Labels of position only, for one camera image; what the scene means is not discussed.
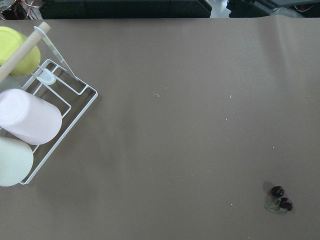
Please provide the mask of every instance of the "brown table surface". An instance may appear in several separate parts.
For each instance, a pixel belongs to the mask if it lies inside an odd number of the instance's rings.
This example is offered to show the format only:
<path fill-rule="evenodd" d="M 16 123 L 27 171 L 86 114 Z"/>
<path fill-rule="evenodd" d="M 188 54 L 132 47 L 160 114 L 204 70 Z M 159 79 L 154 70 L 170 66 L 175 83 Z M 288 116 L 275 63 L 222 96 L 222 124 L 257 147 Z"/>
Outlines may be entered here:
<path fill-rule="evenodd" d="M 30 184 L 0 188 L 1 239 L 320 238 L 320 19 L 47 23 L 99 97 Z M 275 185 L 291 212 L 264 209 Z"/>

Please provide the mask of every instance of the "gray tablecloth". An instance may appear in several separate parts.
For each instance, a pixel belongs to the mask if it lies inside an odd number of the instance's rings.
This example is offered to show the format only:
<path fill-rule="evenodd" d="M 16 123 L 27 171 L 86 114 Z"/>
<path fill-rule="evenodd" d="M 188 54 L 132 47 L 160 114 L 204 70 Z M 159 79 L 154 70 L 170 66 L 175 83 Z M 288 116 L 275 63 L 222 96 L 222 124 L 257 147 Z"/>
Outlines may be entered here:
<path fill-rule="evenodd" d="M 1 239 L 320 238 L 319 19 L 47 22 L 99 97 L 30 184 L 0 188 Z M 275 185 L 291 212 L 264 209 Z"/>

